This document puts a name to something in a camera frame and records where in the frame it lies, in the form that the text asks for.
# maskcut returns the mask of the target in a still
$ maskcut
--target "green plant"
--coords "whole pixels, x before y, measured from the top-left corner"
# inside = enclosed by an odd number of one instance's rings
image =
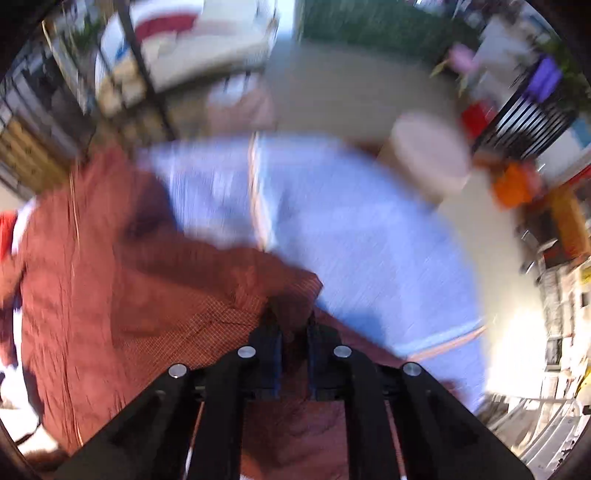
[[[96,39],[104,27],[103,19],[91,20],[90,15],[84,17],[84,26],[81,30],[74,30],[70,34],[71,46],[79,54],[85,54],[95,46]]]

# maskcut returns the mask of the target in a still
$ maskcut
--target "green hedge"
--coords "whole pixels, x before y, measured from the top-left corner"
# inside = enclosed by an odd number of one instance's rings
[[[477,50],[479,34],[398,0],[305,0],[303,38],[344,43],[436,64],[454,42]]]

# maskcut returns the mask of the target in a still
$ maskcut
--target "white lid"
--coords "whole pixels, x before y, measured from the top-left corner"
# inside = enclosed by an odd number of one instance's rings
[[[406,112],[395,122],[390,142],[415,180],[437,194],[458,193],[470,176],[470,148],[458,131],[422,112]]]

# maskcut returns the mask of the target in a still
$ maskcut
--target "red fabric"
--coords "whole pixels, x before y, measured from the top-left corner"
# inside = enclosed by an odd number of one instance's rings
[[[12,335],[12,295],[14,294],[14,282],[20,279],[20,266],[12,257],[9,257],[12,249],[12,234],[17,222],[17,213],[13,210],[0,213],[0,278],[7,282],[8,295],[0,299],[0,362],[3,365],[14,365],[17,362],[17,350]]]
[[[182,33],[193,29],[197,14],[176,14],[150,18],[135,27],[135,36],[142,43],[146,38],[164,32]]]
[[[0,261],[11,252],[12,233],[17,222],[17,213],[14,210],[0,213]]]
[[[186,238],[164,186],[118,150],[39,199],[11,257],[24,271],[22,363],[46,430],[74,453],[171,364],[205,367],[244,345],[271,309],[284,340],[282,400],[248,405],[243,472],[348,477],[342,404],[307,397],[306,321],[322,284],[252,248]],[[0,298],[18,277],[2,275]],[[400,361],[316,310],[373,361]]]

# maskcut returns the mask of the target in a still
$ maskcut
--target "metal screw head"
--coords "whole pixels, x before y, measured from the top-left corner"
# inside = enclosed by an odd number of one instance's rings
[[[409,377],[418,377],[423,371],[423,369],[421,368],[421,365],[410,362],[404,364],[402,371],[406,373]]]
[[[240,358],[252,358],[256,355],[256,349],[253,346],[245,345],[238,349],[238,356]]]
[[[172,378],[184,377],[186,373],[187,367],[185,367],[183,364],[175,364],[168,369],[168,374]]]
[[[333,353],[335,356],[339,358],[349,358],[351,356],[352,351],[351,348],[349,348],[346,345],[339,345],[335,347]]]

